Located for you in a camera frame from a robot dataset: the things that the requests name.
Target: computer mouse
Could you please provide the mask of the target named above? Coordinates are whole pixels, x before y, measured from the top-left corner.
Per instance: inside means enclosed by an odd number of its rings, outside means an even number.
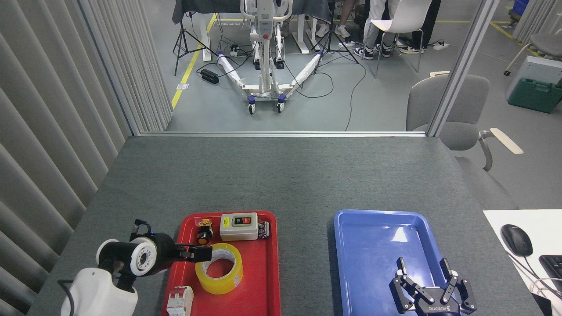
[[[521,228],[511,224],[503,225],[501,227],[501,236],[514,255],[526,257],[533,254],[531,239]]]

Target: blue tray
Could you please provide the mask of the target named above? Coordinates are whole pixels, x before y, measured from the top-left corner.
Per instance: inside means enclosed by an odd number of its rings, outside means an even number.
[[[422,215],[341,210],[334,227],[343,315],[400,316],[388,287],[398,257],[404,258],[408,276],[417,284],[445,287],[441,254]]]

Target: gray table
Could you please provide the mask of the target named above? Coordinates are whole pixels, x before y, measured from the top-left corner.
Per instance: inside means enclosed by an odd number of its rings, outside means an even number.
[[[29,315],[57,315],[65,294],[56,280],[94,266],[104,240],[126,241],[135,218],[173,235],[191,213],[258,209],[277,217],[285,316],[342,314],[333,236],[340,209],[423,214],[442,255],[472,281],[473,315],[541,315],[450,151],[436,138],[390,137],[131,138]],[[159,315],[166,280],[137,279],[135,315]]]

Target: vertical blind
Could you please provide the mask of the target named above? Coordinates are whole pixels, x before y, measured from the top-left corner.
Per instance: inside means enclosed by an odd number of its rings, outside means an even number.
[[[133,125],[171,118],[140,1],[83,2],[95,19],[0,0],[1,316],[28,311]]]
[[[533,34],[556,32],[561,27],[557,13],[562,13],[562,0],[529,1],[513,31],[513,37],[527,44]]]
[[[172,106],[141,0],[79,0],[133,128],[165,130]]]

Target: patient lift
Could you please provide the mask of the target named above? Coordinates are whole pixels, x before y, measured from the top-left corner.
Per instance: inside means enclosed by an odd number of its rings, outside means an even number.
[[[261,71],[259,85],[245,84],[228,59],[222,52],[218,52],[218,64],[247,97],[250,114],[256,111],[256,101],[271,100],[277,100],[277,112],[281,113],[285,108],[285,100],[310,76],[320,59],[322,52],[315,55],[289,84],[279,84],[275,80],[274,68],[284,68],[283,37],[280,28],[284,20],[291,18],[292,11],[293,0],[240,1],[240,12],[248,18],[250,23],[254,65],[257,70]],[[274,40],[274,53],[271,52],[270,41],[272,39]]]

